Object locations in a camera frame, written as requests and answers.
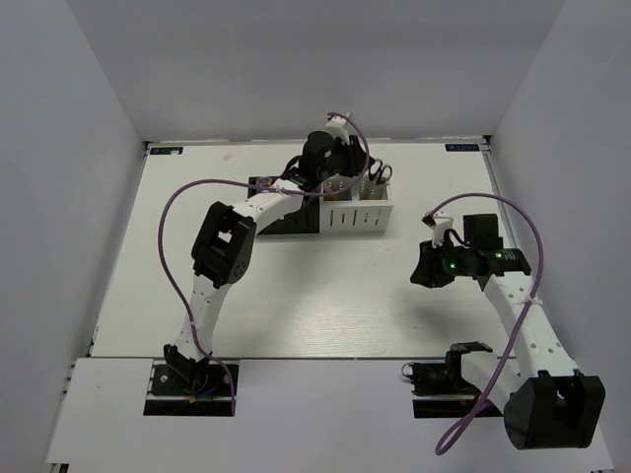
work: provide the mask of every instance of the cable tie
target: cable tie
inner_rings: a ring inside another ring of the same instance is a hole
[[[518,304],[531,303],[532,305],[543,306],[543,301],[540,298],[531,298],[530,296],[524,298],[523,301],[519,301]]]

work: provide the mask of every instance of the white wall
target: white wall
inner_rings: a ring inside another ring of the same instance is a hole
[[[68,0],[145,140],[490,134],[563,0]]]
[[[572,0],[493,139],[506,196],[539,225],[542,298],[568,352],[597,374],[616,471],[631,471],[631,3]],[[520,240],[533,244],[513,218]]]
[[[142,144],[63,0],[0,10],[0,458],[28,473],[89,347]]]

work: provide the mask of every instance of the sticker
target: sticker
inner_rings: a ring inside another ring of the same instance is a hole
[[[160,147],[160,148],[152,148],[149,150],[150,155],[181,155],[184,151],[183,146],[171,146],[171,147]]]
[[[462,144],[462,145],[445,145],[446,151],[480,151],[479,145],[475,143],[471,144]]]

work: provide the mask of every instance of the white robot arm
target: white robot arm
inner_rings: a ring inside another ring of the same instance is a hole
[[[233,211],[243,218],[251,218],[255,223],[255,234],[271,225],[285,215],[300,210],[304,197],[298,194],[282,193],[283,189],[300,190],[298,184],[290,180],[278,179],[269,192],[258,193],[244,202],[233,207]],[[237,265],[237,275],[243,274],[247,269],[247,263]],[[233,284],[225,284],[219,288],[207,276],[197,273],[193,276],[193,292],[190,297],[190,308],[195,315],[195,328],[202,348],[206,353],[212,353],[212,339],[215,324],[219,318],[222,304]],[[181,355],[195,362],[199,362],[204,356],[199,353],[193,343],[190,321],[185,318],[179,334],[173,343],[178,347]]]
[[[445,212],[423,219],[434,234],[420,244],[420,260],[410,281],[441,288],[457,276],[473,278],[509,336],[524,304],[531,302],[513,348],[519,372],[505,367],[489,400],[504,413],[509,439],[519,449],[589,446],[604,401],[600,379],[580,372],[540,301],[529,298],[530,267],[521,251],[503,247],[497,216],[465,216],[463,239],[453,231],[453,220]],[[462,245],[454,246],[451,235]],[[497,366],[497,356],[483,343],[454,344],[439,379],[456,390],[471,385],[482,389]]]
[[[322,183],[334,175],[358,179],[368,171],[369,179],[376,183],[389,178],[383,175],[383,169],[389,167],[366,155],[358,137],[344,130],[345,122],[343,117],[333,116],[326,131],[311,133],[302,154],[290,160],[273,187],[258,189],[262,191],[234,206],[216,202],[208,210],[192,248],[191,314],[174,342],[164,347],[169,370],[186,392],[195,392],[207,381],[208,360],[201,350],[212,354],[219,312],[232,285],[249,266],[256,234],[300,210],[304,200],[318,195]],[[375,163],[380,167],[372,173]]]

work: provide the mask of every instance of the white table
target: white table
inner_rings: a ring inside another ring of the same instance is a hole
[[[175,339],[184,311],[160,267],[156,233],[178,187],[203,177],[246,181],[278,173],[301,149],[302,142],[212,144],[148,156],[92,355],[160,358],[163,345]],[[418,244],[431,234],[420,221],[425,212],[458,193],[491,192],[482,155],[447,153],[441,144],[376,142],[372,150],[394,169],[386,233],[258,238],[247,274],[219,318],[217,356],[432,358],[453,342],[471,340],[502,350],[506,334],[475,282],[460,278],[440,290],[409,283]],[[206,185],[174,204],[166,250],[185,294],[192,286],[190,249],[209,205],[244,198],[245,189]],[[498,207],[466,199],[448,211],[461,232],[462,215]]]

